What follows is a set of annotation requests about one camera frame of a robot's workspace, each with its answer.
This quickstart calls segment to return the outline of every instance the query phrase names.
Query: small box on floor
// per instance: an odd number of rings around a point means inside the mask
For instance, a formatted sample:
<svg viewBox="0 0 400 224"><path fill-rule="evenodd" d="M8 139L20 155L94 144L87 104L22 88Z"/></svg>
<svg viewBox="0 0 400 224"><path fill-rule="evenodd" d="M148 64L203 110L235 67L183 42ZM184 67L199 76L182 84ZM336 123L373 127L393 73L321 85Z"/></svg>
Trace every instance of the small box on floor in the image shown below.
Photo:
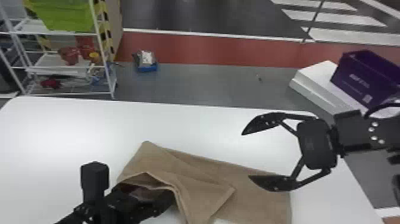
<svg viewBox="0 0 400 224"><path fill-rule="evenodd" d="M148 72L157 70L158 63L153 52L138 51L137 53L132 54L132 56L135 61L137 70L139 72Z"/></svg>
<svg viewBox="0 0 400 224"><path fill-rule="evenodd" d="M367 50L344 53L331 82L367 108L400 99L400 67Z"/></svg>

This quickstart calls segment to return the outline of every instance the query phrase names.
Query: white tabletop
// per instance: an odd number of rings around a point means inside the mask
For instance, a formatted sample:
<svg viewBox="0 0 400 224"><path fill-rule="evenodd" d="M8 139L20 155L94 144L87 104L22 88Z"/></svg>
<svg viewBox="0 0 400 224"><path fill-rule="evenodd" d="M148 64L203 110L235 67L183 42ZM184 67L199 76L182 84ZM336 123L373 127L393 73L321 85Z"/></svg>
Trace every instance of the white tabletop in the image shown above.
<svg viewBox="0 0 400 224"><path fill-rule="evenodd" d="M13 99L0 110L1 223L58 221L82 202L82 164L100 161L109 165L114 186L143 141L289 175L300 157L294 136L282 127L240 135L251 119L268 112L63 98ZM314 172L305 169L301 176L310 173ZM331 175L291 192L291 200L295 224L382 223L343 160ZM143 223L178 220L176 211L168 211Z"/></svg>

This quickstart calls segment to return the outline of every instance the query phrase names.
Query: towel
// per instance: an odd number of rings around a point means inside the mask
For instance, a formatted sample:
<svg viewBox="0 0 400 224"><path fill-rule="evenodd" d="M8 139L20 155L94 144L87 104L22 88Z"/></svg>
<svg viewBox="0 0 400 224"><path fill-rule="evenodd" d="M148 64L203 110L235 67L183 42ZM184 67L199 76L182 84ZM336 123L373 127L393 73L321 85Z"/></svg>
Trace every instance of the towel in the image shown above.
<svg viewBox="0 0 400 224"><path fill-rule="evenodd" d="M291 223L290 196L256 186L248 175L273 175L144 142L118 183L174 192L183 223Z"/></svg>

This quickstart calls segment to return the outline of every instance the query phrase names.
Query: yellow and black tape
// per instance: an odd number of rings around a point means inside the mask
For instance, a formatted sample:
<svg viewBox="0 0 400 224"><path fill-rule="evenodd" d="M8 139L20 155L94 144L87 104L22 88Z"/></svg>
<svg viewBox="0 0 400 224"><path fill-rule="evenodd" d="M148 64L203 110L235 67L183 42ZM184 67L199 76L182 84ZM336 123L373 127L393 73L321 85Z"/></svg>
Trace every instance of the yellow and black tape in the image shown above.
<svg viewBox="0 0 400 224"><path fill-rule="evenodd" d="M103 23L100 26L100 35L101 35L101 41L102 41L102 46L103 49L107 49L110 52L110 60L114 61L115 59L115 49L113 47L113 36L111 34L111 29L110 29L110 22L108 20L108 10L107 10L107 5L105 4L104 0L99 0L100 2L103 2L103 16L105 23Z"/></svg>

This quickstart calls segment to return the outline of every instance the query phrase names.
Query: red object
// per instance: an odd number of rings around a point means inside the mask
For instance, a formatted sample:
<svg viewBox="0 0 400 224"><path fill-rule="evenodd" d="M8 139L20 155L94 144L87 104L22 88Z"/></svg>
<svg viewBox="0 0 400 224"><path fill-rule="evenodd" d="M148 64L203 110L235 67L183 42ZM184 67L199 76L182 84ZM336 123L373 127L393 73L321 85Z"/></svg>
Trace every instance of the red object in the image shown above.
<svg viewBox="0 0 400 224"><path fill-rule="evenodd" d="M66 61L68 66L73 66L79 61L79 50L75 47L65 47L58 50L61 58Z"/></svg>
<svg viewBox="0 0 400 224"><path fill-rule="evenodd" d="M77 47L83 59L90 60L89 54L95 52L95 44L90 36L76 36Z"/></svg>
<svg viewBox="0 0 400 224"><path fill-rule="evenodd" d="M90 36L76 36L75 37L78 48L88 47L94 48L95 44L93 43L93 38Z"/></svg>
<svg viewBox="0 0 400 224"><path fill-rule="evenodd" d="M96 52L94 48L79 48L80 55L85 60L91 60L90 53Z"/></svg>
<svg viewBox="0 0 400 224"><path fill-rule="evenodd" d="M47 79L40 82L43 88L51 87L53 89L59 89L61 87L61 81L56 79Z"/></svg>

